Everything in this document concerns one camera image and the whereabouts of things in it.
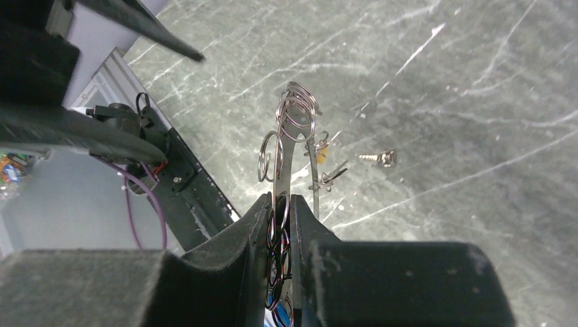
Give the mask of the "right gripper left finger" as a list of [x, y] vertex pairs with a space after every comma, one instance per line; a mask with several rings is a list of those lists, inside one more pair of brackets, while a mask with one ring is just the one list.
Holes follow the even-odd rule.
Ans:
[[262, 326], [271, 195], [166, 250], [25, 250], [1, 261], [2, 326]]

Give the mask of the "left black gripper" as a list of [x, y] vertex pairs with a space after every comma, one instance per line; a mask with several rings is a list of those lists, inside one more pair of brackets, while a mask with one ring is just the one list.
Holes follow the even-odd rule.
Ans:
[[61, 105], [80, 56], [66, 40], [77, 3], [195, 62], [205, 60], [141, 1], [2, 1], [1, 150], [69, 150], [119, 164], [165, 161], [162, 150], [138, 136], [74, 110], [41, 107]]

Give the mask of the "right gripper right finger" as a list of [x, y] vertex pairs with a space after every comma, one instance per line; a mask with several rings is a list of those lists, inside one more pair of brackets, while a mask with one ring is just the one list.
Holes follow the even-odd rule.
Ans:
[[514, 326], [494, 267], [472, 243], [345, 241], [290, 200], [297, 326]]

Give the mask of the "large metal keyring with rings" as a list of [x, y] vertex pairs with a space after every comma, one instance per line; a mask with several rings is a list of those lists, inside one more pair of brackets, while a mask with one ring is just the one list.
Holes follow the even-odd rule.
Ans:
[[258, 179], [273, 185], [272, 209], [267, 219], [266, 326], [293, 326], [292, 243], [290, 241], [290, 196], [294, 150], [302, 144], [309, 158], [314, 216], [319, 215], [322, 189], [331, 190], [334, 180], [347, 171], [341, 163], [330, 173], [319, 174], [320, 159], [330, 145], [327, 131], [316, 139], [316, 118], [322, 115], [316, 98], [301, 84], [290, 81], [275, 109], [277, 127], [269, 131], [260, 147]]

